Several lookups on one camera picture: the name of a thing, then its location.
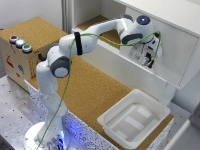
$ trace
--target black strap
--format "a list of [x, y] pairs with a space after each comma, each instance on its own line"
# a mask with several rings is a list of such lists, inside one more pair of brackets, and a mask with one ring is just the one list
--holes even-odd
[[76, 40], [76, 47], [77, 47], [77, 55], [83, 54], [82, 43], [81, 43], [81, 36], [79, 32], [74, 32], [75, 40]]

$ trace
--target brown box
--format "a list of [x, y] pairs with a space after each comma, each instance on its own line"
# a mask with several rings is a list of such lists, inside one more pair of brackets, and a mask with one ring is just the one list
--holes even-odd
[[[32, 46], [33, 51], [23, 53], [22, 49], [10, 44], [9, 38], [17, 35]], [[46, 57], [52, 43], [66, 36], [67, 33], [46, 22], [40, 17], [27, 20], [5, 30], [0, 31], [0, 51], [6, 74], [27, 90], [24, 79], [27, 81], [36, 75], [36, 65], [40, 62], [38, 54]]]

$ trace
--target cable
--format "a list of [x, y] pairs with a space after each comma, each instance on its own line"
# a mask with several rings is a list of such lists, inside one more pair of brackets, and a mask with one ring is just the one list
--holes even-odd
[[[160, 36], [159, 36], [159, 42], [158, 42], [158, 46], [157, 46], [157, 49], [156, 49], [156, 53], [155, 53], [155, 55], [154, 55], [154, 57], [153, 57], [153, 60], [152, 60], [152, 62], [154, 62], [154, 59], [155, 59], [155, 57], [157, 56], [157, 52], [158, 52], [158, 48], [159, 48], [160, 40], [161, 40], [161, 33], [160, 33], [160, 31], [155, 31], [155, 32], [153, 32], [153, 33], [151, 33], [151, 34], [145, 36], [144, 38], [138, 40], [137, 42], [134, 42], [134, 43], [131, 43], [131, 44], [118, 44], [118, 43], [115, 43], [115, 42], [113, 42], [113, 41], [111, 41], [111, 40], [109, 40], [109, 39], [107, 39], [107, 38], [105, 38], [105, 37], [103, 37], [103, 36], [100, 36], [100, 35], [97, 35], [97, 34], [93, 34], [93, 33], [84, 33], [84, 34], [81, 34], [80, 36], [94, 35], [94, 36], [97, 36], [97, 37], [101, 37], [102, 39], [104, 39], [104, 40], [106, 40], [106, 41], [108, 41], [108, 42], [110, 42], [110, 43], [112, 43], [112, 44], [118, 45], [118, 46], [132, 46], [132, 45], [134, 45], [134, 44], [138, 44], [138, 43], [141, 42], [142, 40], [148, 38], [149, 36], [151, 36], [152, 34], [155, 34], [155, 33], [159, 33]], [[70, 80], [70, 76], [71, 76], [71, 52], [72, 52], [72, 46], [73, 46], [74, 42], [75, 42], [75, 38], [73, 39], [73, 41], [72, 41], [72, 43], [71, 43], [71, 46], [70, 46], [70, 55], [69, 55], [69, 76], [68, 76], [67, 84], [66, 84], [66, 86], [65, 86], [65, 89], [64, 89], [64, 92], [63, 92], [63, 95], [62, 95], [60, 104], [59, 104], [59, 106], [58, 106], [58, 109], [56, 110], [56, 113], [54, 114], [53, 118], [51, 119], [49, 125], [47, 126], [47, 129], [46, 129], [46, 131], [44, 132], [44, 135], [43, 135], [43, 137], [42, 137], [42, 139], [41, 139], [41, 141], [40, 141], [40, 144], [38, 145], [38, 147], [37, 147], [36, 150], [38, 150], [38, 148], [39, 148], [40, 145], [42, 144], [42, 142], [43, 142], [43, 140], [44, 140], [44, 137], [45, 137], [45, 135], [46, 135], [46, 133], [47, 133], [47, 131], [48, 131], [48, 129], [49, 129], [51, 123], [53, 122], [55, 116], [57, 115], [57, 113], [58, 113], [58, 111], [59, 111], [59, 109], [60, 109], [60, 107], [61, 107], [61, 104], [62, 104], [62, 102], [63, 102], [63, 99], [64, 99], [64, 96], [65, 96], [67, 87], [68, 87], [68, 85], [69, 85], [69, 80]]]

